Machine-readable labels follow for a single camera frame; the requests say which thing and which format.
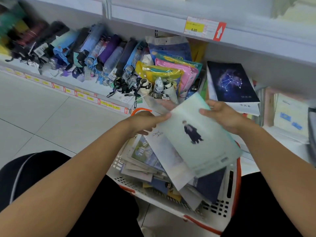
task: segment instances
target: constellation drawing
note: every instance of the constellation drawing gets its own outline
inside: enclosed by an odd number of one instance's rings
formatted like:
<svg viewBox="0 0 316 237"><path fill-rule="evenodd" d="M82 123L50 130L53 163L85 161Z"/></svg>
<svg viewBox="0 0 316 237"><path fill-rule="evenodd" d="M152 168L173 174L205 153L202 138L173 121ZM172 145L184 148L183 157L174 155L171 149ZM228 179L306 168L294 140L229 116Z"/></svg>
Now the constellation drawing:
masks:
<svg viewBox="0 0 316 237"><path fill-rule="evenodd" d="M225 88L226 91L228 91L228 90L226 89L226 87L227 87L231 82L234 81L234 82L237 83L237 86L239 87L239 89L241 89L242 80L240 79L240 84L239 84L238 81L234 80L234 78L233 78L234 76L232 76L232 75L230 75L230 74L227 74L227 75L229 76L229 79L224 80L224 81L221 82L221 83L222 83L222 87ZM226 86L223 86L223 83L226 82L226 81L229 81L229 82L227 83Z"/></svg>

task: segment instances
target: white plastic basket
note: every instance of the white plastic basket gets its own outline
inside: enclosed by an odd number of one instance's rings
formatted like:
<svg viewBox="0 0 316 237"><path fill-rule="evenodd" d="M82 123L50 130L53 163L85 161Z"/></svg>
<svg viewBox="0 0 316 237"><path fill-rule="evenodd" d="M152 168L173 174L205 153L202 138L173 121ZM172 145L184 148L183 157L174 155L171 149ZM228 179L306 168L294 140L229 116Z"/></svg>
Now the white plastic basket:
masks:
<svg viewBox="0 0 316 237"><path fill-rule="evenodd" d="M137 108L132 115L139 110L146 109ZM120 158L116 158L107 173L122 189L215 234L221 235L235 212L241 183L240 158L237 159L235 164L227 166L217 202L211 206L203 205L195 211L188 205L178 202L159 191L155 191L152 188L143 188L140 180L122 175L120 173L122 165Z"/></svg>

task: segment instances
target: person's right hand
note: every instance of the person's right hand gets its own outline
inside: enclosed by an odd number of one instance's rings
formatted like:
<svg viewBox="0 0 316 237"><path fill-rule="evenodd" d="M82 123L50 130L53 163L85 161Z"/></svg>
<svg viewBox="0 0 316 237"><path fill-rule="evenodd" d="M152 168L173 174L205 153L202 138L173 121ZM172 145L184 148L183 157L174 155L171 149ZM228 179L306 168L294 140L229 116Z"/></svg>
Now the person's right hand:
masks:
<svg viewBox="0 0 316 237"><path fill-rule="evenodd" d="M200 109L200 113L214 119L230 133L239 135L243 126L251 121L250 119L243 117L225 102L215 100L207 100L205 102L211 107L211 111Z"/></svg>

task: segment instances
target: pink raincoat package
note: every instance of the pink raincoat package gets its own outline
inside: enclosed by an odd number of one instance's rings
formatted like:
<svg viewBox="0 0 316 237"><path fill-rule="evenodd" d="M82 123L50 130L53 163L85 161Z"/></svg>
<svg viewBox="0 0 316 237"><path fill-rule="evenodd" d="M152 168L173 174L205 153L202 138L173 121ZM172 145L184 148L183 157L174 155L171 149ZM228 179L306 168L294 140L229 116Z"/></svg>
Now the pink raincoat package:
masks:
<svg viewBox="0 0 316 237"><path fill-rule="evenodd" d="M184 71L184 74L181 76L180 79L180 84L179 84L179 95L181 95L183 92L188 91L185 90L185 87L187 85L187 82L190 80L190 77L192 76L192 69L189 66L184 66L181 64L175 64L175 63L171 63L171 62L167 62L164 60L160 60L160 59L155 59L155 65L156 66L163 66L163 67L168 67L168 68L174 68L174 69L178 69L178 70L182 70Z"/></svg>

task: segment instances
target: tile floor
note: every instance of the tile floor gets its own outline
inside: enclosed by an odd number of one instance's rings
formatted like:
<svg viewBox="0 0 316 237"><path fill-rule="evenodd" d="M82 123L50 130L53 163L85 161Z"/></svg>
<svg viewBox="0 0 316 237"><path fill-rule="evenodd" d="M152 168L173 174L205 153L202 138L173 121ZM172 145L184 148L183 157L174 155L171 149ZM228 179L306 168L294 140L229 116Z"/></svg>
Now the tile floor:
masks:
<svg viewBox="0 0 316 237"><path fill-rule="evenodd" d="M57 150L73 157L124 116L0 72L0 168L34 152ZM253 163L245 161L249 172ZM217 236L139 200L139 224L159 236Z"/></svg>

